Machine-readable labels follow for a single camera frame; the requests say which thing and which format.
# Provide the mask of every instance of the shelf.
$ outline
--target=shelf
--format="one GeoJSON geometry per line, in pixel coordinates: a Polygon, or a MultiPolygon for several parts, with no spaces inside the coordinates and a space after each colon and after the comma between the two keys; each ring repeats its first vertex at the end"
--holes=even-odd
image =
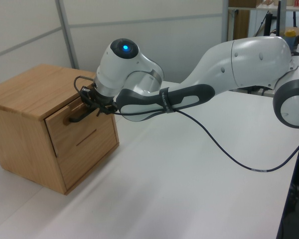
{"type": "MultiPolygon", "coordinates": [[[[260,4],[258,7],[228,7],[229,10],[277,10],[278,6],[274,5],[273,3],[269,6],[260,4]]],[[[299,11],[299,7],[295,6],[287,6],[287,11],[299,11]]]]}
{"type": "MultiPolygon", "coordinates": [[[[256,9],[257,10],[277,10],[278,6],[273,3],[269,6],[261,4],[256,9]]],[[[297,6],[287,6],[287,11],[299,11],[299,7],[297,6]]]]}

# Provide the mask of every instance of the black cable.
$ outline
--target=black cable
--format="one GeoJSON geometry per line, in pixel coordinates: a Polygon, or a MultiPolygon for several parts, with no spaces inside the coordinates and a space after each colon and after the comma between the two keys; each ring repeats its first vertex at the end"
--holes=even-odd
{"type": "Polygon", "coordinates": [[[214,139],[214,137],[210,134],[210,132],[199,122],[197,121],[195,118],[193,118],[192,116],[182,112],[182,111],[179,111],[179,110],[175,110],[175,112],[178,112],[188,118],[190,118],[192,121],[194,121],[195,123],[197,123],[200,127],[203,128],[203,130],[208,134],[208,136],[214,141],[214,143],[220,148],[221,151],[223,151],[224,154],[226,154],[231,160],[233,160],[235,163],[237,163],[238,165],[240,165],[241,167],[243,168],[246,168],[248,170],[251,170],[251,171],[256,171],[256,172],[273,172],[273,171],[276,171],[277,169],[280,169],[281,167],[283,167],[285,164],[287,164],[291,159],[292,157],[298,152],[299,150],[299,146],[295,149],[295,151],[282,163],[280,164],[279,166],[275,167],[275,168],[272,168],[272,169],[254,169],[254,168],[250,168],[248,166],[245,166],[244,164],[238,162],[236,159],[234,159],[229,153],[226,152],[226,150],[223,149],[222,146],[220,146],[220,144],[214,139]]]}
{"type": "MultiPolygon", "coordinates": [[[[153,111],[147,111],[147,112],[141,112],[141,113],[132,113],[132,114],[121,114],[121,113],[115,113],[115,112],[112,112],[112,111],[109,111],[108,109],[106,109],[105,107],[91,101],[88,97],[86,97],[84,94],[82,94],[81,91],[79,91],[79,89],[76,87],[76,81],[77,79],[79,78],[83,78],[83,79],[86,79],[86,80],[92,80],[94,81],[93,79],[91,78],[88,78],[88,77],[84,77],[84,76],[78,76],[75,78],[74,80],[74,88],[75,90],[79,93],[79,95],[81,97],[83,97],[85,100],[87,100],[89,103],[91,103],[92,106],[94,106],[95,108],[100,108],[100,110],[102,112],[105,112],[105,113],[109,113],[109,114],[115,114],[115,115],[119,115],[119,116],[136,116],[136,115],[143,115],[143,114],[148,114],[148,113],[154,113],[154,112],[162,112],[163,110],[153,110],[153,111]]],[[[234,159],[226,150],[223,149],[222,146],[220,146],[220,144],[215,140],[215,138],[210,134],[210,132],[199,122],[197,121],[195,118],[193,118],[192,116],[182,112],[182,111],[179,111],[179,110],[174,110],[175,112],[178,112],[188,118],[190,118],[192,121],[194,121],[195,123],[197,123],[200,127],[203,128],[203,130],[208,134],[208,136],[214,141],[214,143],[223,151],[224,154],[226,154],[231,160],[233,160],[235,163],[237,163],[238,165],[240,165],[241,167],[243,168],[246,168],[248,170],[251,170],[251,171],[255,171],[255,172],[273,172],[273,171],[276,171],[277,169],[280,169],[281,167],[283,167],[284,165],[286,165],[291,159],[292,157],[299,151],[299,146],[295,149],[295,151],[282,163],[280,164],[279,166],[275,167],[275,168],[272,168],[272,169],[254,169],[254,168],[250,168],[248,166],[245,166],[244,164],[238,162],[236,159],[234,159]]]]}
{"type": "Polygon", "coordinates": [[[260,31],[260,28],[261,28],[261,26],[264,24],[264,21],[265,21],[265,19],[266,19],[266,16],[264,17],[263,21],[260,23],[260,27],[259,27],[258,31],[256,32],[255,36],[257,36],[257,35],[258,35],[258,33],[259,33],[259,31],[260,31]]]}
{"type": "Polygon", "coordinates": [[[266,88],[263,89],[263,92],[261,93],[261,96],[264,96],[265,91],[266,91],[266,88]]]}
{"type": "Polygon", "coordinates": [[[117,116],[139,116],[139,115],[144,115],[144,114],[149,114],[149,113],[157,113],[157,112],[163,112],[163,109],[162,110],[152,110],[152,111],[146,111],[146,112],[140,112],[140,113],[130,113],[130,114],[122,114],[122,113],[117,113],[117,112],[113,112],[113,111],[110,111],[108,110],[106,107],[98,104],[98,103],[95,103],[93,101],[91,101],[88,97],[86,97],[81,91],[79,91],[79,89],[76,87],[76,81],[79,79],[79,78],[82,78],[82,79],[85,79],[85,80],[89,80],[89,81],[94,81],[92,78],[88,78],[88,77],[85,77],[85,76],[78,76],[74,79],[74,88],[75,90],[79,93],[79,95],[84,98],[86,101],[89,102],[89,106],[92,107],[92,108],[99,108],[101,112],[104,112],[106,114],[114,114],[114,115],[117,115],[117,116]]]}
{"type": "Polygon", "coordinates": [[[284,222],[281,220],[281,238],[284,239],[284,222]]]}

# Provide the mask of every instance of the white wall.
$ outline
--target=white wall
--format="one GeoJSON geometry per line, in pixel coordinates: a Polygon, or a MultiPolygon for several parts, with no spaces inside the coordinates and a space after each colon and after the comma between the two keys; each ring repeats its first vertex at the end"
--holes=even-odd
{"type": "Polygon", "coordinates": [[[40,63],[71,67],[54,0],[0,0],[0,83],[40,63]]]}
{"type": "Polygon", "coordinates": [[[165,80],[181,82],[226,35],[226,2],[0,0],[0,83],[40,63],[71,67],[67,46],[78,68],[96,71],[105,48],[123,37],[163,68],[165,80]]]}
{"type": "Polygon", "coordinates": [[[223,0],[62,1],[80,69],[96,71],[106,47],[128,38],[183,81],[202,55],[222,40],[223,0]]]}

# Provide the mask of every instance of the cabinet top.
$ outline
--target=cabinet top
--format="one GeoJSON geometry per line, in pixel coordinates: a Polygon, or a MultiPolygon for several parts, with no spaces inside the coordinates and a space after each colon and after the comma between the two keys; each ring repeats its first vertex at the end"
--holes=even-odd
{"type": "MultiPolygon", "coordinates": [[[[94,72],[41,64],[0,84],[0,110],[43,120],[79,95],[73,87],[77,76],[93,78],[94,72]]],[[[77,80],[77,87],[92,82],[77,80]]]]}

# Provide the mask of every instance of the cardboard box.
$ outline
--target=cardboard box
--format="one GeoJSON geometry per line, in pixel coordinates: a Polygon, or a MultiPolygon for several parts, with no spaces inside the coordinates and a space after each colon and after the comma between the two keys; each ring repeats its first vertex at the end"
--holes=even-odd
{"type": "Polygon", "coordinates": [[[256,8],[258,7],[263,0],[229,0],[229,7],[248,7],[248,8],[256,8]]]}

